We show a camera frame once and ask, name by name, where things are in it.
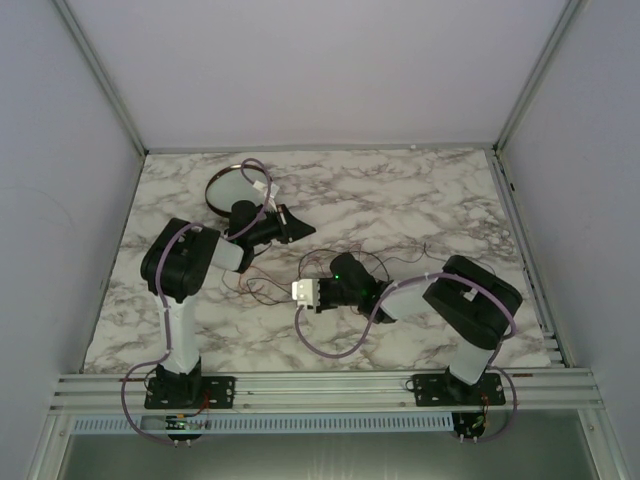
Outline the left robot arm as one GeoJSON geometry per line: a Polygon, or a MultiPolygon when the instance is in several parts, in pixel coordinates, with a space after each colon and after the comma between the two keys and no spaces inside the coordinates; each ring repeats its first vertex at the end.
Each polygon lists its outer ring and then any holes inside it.
{"type": "Polygon", "coordinates": [[[171,219],[143,258],[140,273],[160,309],[166,353],[149,381],[145,406],[192,408],[204,400],[206,387],[196,345],[193,300],[214,266],[245,272],[255,247],[272,241],[289,244],[316,232],[284,204],[262,211],[249,200],[230,210],[228,239],[213,228],[171,219]]]}

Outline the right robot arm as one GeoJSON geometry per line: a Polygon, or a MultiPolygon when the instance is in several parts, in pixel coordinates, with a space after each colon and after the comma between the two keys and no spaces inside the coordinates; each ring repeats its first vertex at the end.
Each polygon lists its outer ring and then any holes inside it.
{"type": "Polygon", "coordinates": [[[514,316],[523,297],[515,287],[461,255],[450,257],[440,272],[396,282],[375,278],[350,253],[335,257],[330,271],[330,277],[292,285],[300,311],[354,307],[369,325],[434,311],[461,340],[428,402],[471,405],[491,396],[481,382],[501,343],[516,333],[514,316]]]}

